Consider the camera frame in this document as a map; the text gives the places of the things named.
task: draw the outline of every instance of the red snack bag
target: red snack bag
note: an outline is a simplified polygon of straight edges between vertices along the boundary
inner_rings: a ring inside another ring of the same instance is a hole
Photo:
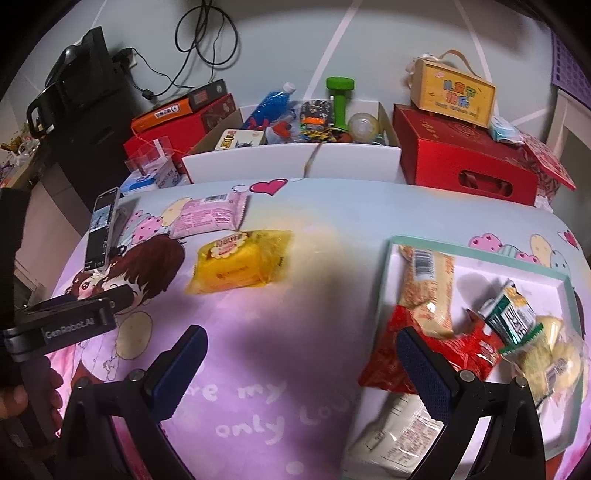
[[[486,323],[476,313],[468,310],[468,315],[473,325],[470,333],[442,340],[425,335],[411,312],[396,305],[378,347],[359,377],[359,385],[390,392],[417,393],[396,356],[396,336],[409,326],[414,327],[429,348],[442,354],[456,371],[471,370],[480,380],[486,380],[500,361],[497,350],[504,344],[495,332],[484,332]]]

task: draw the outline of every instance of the plastic wrapper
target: plastic wrapper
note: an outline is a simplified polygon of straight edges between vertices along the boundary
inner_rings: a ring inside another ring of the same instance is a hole
[[[556,341],[558,340],[558,336],[564,325],[563,321],[550,315],[537,316],[535,321],[544,326],[544,335],[546,335],[548,346],[550,347],[550,350],[552,350],[554,345],[556,345]]]
[[[409,263],[398,304],[411,310],[426,335],[452,337],[453,257],[408,245],[401,245],[400,252]]]
[[[535,326],[535,313],[515,283],[507,280],[495,299],[478,311],[506,345],[517,345]]]
[[[501,349],[503,357],[512,362],[517,373],[527,379],[536,405],[550,394],[547,372],[552,370],[552,351],[543,330],[544,326],[538,324],[524,338],[522,345]]]
[[[437,339],[425,335],[411,312],[397,305],[377,348],[359,377],[359,385],[390,392],[416,393],[396,356],[397,334],[409,326],[414,327],[428,347],[442,354],[456,371],[471,370],[480,380],[486,380],[501,360],[498,349],[503,346],[503,342],[477,314],[470,311],[468,314],[472,331],[461,333],[453,339]]]
[[[197,253],[189,294],[260,287],[282,277],[291,232],[236,232],[203,245]]]
[[[247,192],[230,192],[189,200],[171,225],[170,238],[217,230],[238,230],[246,209]]]
[[[521,132],[501,116],[492,116],[488,132],[495,142],[524,145]]]
[[[300,136],[300,123],[297,119],[296,107],[289,109],[277,120],[271,122],[266,131],[269,145],[303,142]]]
[[[349,454],[398,477],[408,477],[443,428],[418,395],[391,395],[380,418],[349,448]]]
[[[538,406],[549,397],[568,400],[589,362],[589,350],[580,335],[554,317],[539,317],[523,345],[500,353],[527,379]]]

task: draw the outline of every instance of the blue plastic bottle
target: blue plastic bottle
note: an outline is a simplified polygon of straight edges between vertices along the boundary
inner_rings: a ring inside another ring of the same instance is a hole
[[[290,101],[290,95],[296,91],[293,83],[287,82],[283,90],[279,92],[270,92],[259,103],[255,111],[242,125],[243,130],[264,130],[271,122],[277,120],[287,110]]]

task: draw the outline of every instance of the green snack package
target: green snack package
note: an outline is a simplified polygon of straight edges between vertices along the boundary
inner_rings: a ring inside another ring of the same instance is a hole
[[[485,302],[478,313],[506,345],[519,344],[535,326],[535,313],[512,280],[507,280],[498,297]]]

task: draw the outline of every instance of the toy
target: toy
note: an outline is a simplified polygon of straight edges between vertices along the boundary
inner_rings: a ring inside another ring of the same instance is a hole
[[[371,143],[378,135],[379,122],[369,113],[356,113],[349,119],[349,133],[359,143]]]
[[[326,88],[333,92],[333,104],[335,110],[335,128],[347,130],[345,122],[346,94],[355,89],[355,81],[347,77],[328,77]]]

